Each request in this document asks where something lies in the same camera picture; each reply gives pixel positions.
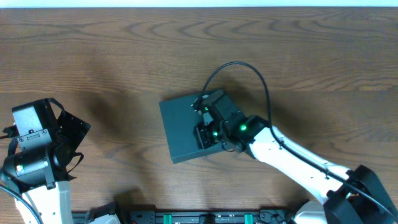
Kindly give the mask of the dark green gift box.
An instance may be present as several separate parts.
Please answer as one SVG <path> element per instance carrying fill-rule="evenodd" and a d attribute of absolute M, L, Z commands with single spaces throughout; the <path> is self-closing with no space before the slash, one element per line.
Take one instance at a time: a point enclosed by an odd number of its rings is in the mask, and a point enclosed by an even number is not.
<path fill-rule="evenodd" d="M 243 119 L 244 115 L 241 111 L 226 121 L 215 122 L 221 138 L 227 143 L 225 149 L 222 149 L 219 145 L 209 149 L 199 148 L 194 129 L 198 123 L 203 122 L 203 116 L 195 112 L 191 105 L 199 96 L 205 94 L 198 93 L 159 103 L 170 156 L 174 164 L 232 148 L 232 145 L 227 142 L 226 136 Z"/>

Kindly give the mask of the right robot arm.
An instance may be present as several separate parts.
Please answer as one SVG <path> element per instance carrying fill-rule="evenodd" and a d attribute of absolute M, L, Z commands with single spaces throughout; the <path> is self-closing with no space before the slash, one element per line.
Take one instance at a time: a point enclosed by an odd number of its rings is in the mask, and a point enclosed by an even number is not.
<path fill-rule="evenodd" d="M 258 116 L 213 118 L 195 131 L 201 147 L 230 144 L 290 177 L 320 203 L 305 204 L 295 223 L 395 223 L 397 209 L 378 176 L 366 166 L 334 164 L 285 137 Z"/>

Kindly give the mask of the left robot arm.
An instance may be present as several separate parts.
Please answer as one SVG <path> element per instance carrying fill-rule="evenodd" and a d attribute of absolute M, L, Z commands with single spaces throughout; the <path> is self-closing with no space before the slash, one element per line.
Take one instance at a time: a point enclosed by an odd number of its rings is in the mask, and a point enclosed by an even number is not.
<path fill-rule="evenodd" d="M 67 165 L 91 126 L 64 111 L 38 115 L 14 112 L 15 123 L 5 132 L 17 141 L 21 151 L 9 151 L 2 177 L 17 192 L 16 207 L 25 223 L 73 223 L 70 205 L 72 176 Z"/>

